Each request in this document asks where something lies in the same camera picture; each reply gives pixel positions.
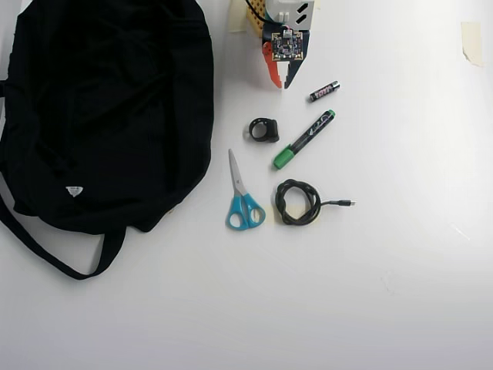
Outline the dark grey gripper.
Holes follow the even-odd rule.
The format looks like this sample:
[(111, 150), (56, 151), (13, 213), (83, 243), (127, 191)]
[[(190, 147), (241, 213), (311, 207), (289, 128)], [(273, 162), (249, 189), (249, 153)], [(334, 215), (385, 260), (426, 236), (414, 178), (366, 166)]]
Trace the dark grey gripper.
[[(291, 31), (293, 39), (295, 39), (299, 35), (301, 36), (301, 39), (303, 40), (302, 50), (303, 50), (303, 54), (304, 54), (304, 56), (302, 57), (301, 60), (294, 60), (294, 61), (289, 62), (288, 69), (287, 69), (287, 78), (286, 78), (286, 81), (284, 82), (284, 88), (288, 89), (290, 87), (291, 83), (293, 82), (293, 79), (296, 76), (297, 72), (299, 71), (301, 65), (303, 64), (305, 58), (307, 57), (307, 50), (308, 50), (309, 39), (310, 39), (310, 31), (299, 29), (298, 27), (285, 25), (285, 24), (278, 23), (278, 22), (265, 22), (263, 24), (263, 40), (270, 41), (272, 39), (273, 33), (280, 33), (281, 35), (283, 35), (284, 31), (286, 31), (286, 32)], [(262, 52), (263, 52), (265, 62), (267, 64), (267, 69), (268, 69), (272, 83), (278, 89), (282, 89), (283, 88), (283, 82), (282, 82), (280, 75), (279, 75), (277, 61), (273, 60), (272, 43), (271, 42), (265, 42), (263, 44), (263, 47), (262, 47)]]

